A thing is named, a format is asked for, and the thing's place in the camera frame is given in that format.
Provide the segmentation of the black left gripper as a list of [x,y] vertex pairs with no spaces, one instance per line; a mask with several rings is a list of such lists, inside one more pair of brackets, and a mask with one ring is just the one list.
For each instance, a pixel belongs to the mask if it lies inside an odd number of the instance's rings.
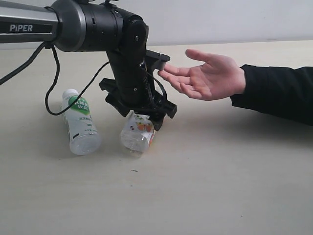
[[116,80],[104,78],[99,86],[108,93],[105,101],[122,116],[127,116],[130,110],[148,115],[156,131],[161,129],[166,115],[173,118],[177,112],[176,104],[167,99],[164,87],[160,86],[163,92],[161,94],[155,90],[153,82],[144,87],[126,88],[118,87]]

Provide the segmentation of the person's open bare hand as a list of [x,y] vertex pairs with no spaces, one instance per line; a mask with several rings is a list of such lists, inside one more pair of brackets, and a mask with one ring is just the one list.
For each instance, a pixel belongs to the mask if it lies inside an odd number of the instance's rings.
[[189,68],[167,64],[158,72],[179,93],[204,101],[220,100],[244,93],[245,72],[234,59],[196,49],[187,49],[185,55],[203,64]]

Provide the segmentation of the black sleeved forearm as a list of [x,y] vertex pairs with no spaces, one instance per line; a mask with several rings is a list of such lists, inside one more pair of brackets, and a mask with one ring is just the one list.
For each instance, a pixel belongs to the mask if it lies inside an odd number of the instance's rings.
[[246,87],[230,97],[234,107],[313,124],[313,68],[243,65]]

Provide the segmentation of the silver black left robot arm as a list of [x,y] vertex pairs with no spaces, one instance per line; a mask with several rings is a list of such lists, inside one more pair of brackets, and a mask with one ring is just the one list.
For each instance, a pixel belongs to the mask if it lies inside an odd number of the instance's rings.
[[148,34],[139,15],[109,0],[99,5],[57,0],[46,7],[0,3],[1,43],[38,42],[38,50],[63,52],[104,51],[114,75],[100,82],[108,92],[106,101],[123,116],[134,111],[161,123],[165,116],[173,118],[177,107],[168,101],[165,90],[155,90],[153,71],[163,70],[170,58],[146,48]]

